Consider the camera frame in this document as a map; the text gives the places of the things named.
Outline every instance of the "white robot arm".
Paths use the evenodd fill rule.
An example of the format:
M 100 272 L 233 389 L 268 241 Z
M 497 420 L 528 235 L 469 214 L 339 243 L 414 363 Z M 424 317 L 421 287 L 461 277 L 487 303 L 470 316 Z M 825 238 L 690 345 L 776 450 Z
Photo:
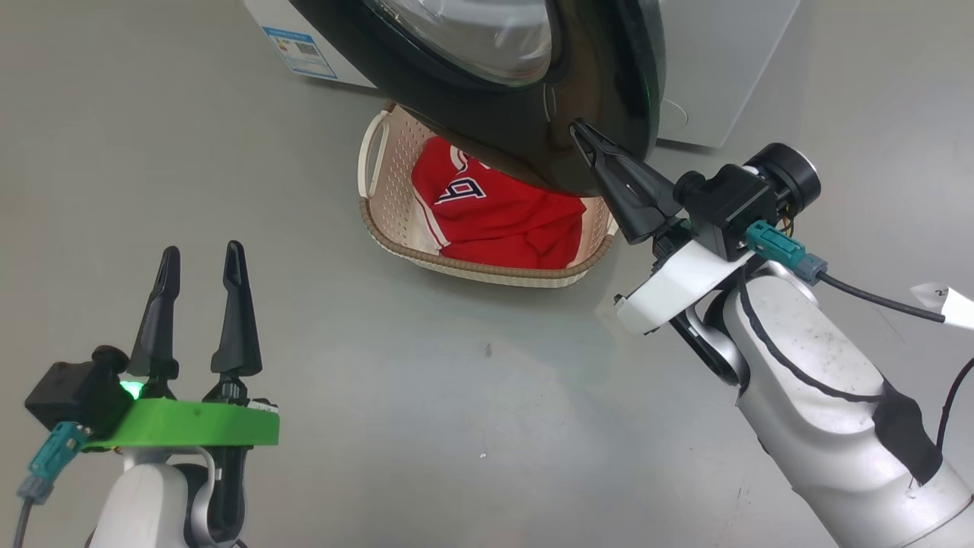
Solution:
M 736 406 L 762 447 L 840 546 L 974 547 L 971 489 L 926 435 L 919 406 L 819 310 L 803 281 L 837 283 L 785 233 L 819 193 L 807 159 L 775 144 L 744 167 L 711 179 L 691 172 L 673 185 L 584 122 L 573 137 L 629 243 L 654 238 L 654 273 L 617 296 L 626 328 L 671 325 L 737 388 Z M 689 221 L 675 216 L 681 207 Z M 773 228 L 779 221 L 784 231 Z

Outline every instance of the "qr code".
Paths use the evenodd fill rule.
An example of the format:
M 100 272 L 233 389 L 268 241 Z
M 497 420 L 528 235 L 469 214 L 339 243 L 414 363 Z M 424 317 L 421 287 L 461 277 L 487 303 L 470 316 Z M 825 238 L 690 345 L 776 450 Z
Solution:
M 301 42 L 295 42 L 295 44 L 298 46 L 298 51 L 306 56 L 316 56 L 318 54 L 318 50 L 312 44 L 302 44 Z

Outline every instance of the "paper tag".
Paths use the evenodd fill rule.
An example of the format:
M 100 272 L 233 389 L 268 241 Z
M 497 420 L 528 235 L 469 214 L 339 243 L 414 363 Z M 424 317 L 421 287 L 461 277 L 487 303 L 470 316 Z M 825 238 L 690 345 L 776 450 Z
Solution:
M 278 408 L 276 408 L 275 406 L 269 406 L 267 404 L 263 404 L 261 402 L 254 402 L 253 400 L 250 400 L 250 403 L 248 403 L 246 406 L 252 410 L 269 411 L 272 412 L 273 414 L 278 414 Z
M 944 323 L 974 330 L 974 301 L 947 284 L 931 282 L 911 288 L 923 306 L 944 315 Z

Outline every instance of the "robotic arm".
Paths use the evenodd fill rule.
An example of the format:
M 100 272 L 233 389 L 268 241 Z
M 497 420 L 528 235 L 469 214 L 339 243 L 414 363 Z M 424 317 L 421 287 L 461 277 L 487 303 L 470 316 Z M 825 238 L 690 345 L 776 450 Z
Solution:
M 169 389 L 179 375 L 172 357 L 179 267 L 179 250 L 166 249 L 131 358 L 98 347 L 91 362 L 54 364 L 27 398 L 27 409 L 52 435 L 18 490 L 24 511 L 15 548 L 30 507 L 44 504 L 57 474 L 81 450 L 113 450 L 124 468 L 86 548 L 243 546 L 246 454 L 277 445 L 280 431 L 278 408 L 250 399 L 242 381 L 263 370 L 244 247 L 227 246 L 227 305 L 210 363 L 219 376 L 201 402 L 177 401 Z M 130 394 L 121 372 L 148 380 Z M 174 455 L 195 455 L 204 464 L 167 464 Z
M 971 489 L 919 406 L 819 310 L 803 280 L 821 278 L 825 262 L 773 229 L 817 198 L 811 164 L 773 144 L 743 167 L 673 185 L 584 122 L 573 134 L 629 243 L 654 238 L 653 274 L 617 296 L 626 328 L 669 323 L 737 388 L 759 443 L 840 546 L 974 546 Z M 683 208 L 689 220 L 675 216 Z M 765 244 L 788 252 L 773 255 L 788 267 L 764 258 Z

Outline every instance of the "black tape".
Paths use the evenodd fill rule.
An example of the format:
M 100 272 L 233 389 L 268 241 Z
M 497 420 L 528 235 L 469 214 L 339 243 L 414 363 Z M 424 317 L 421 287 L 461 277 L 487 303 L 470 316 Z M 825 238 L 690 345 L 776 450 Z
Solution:
M 883 383 L 882 401 L 873 411 L 876 437 L 917 481 L 929 482 L 944 463 L 944 455 L 923 429 L 923 415 L 917 402 Z

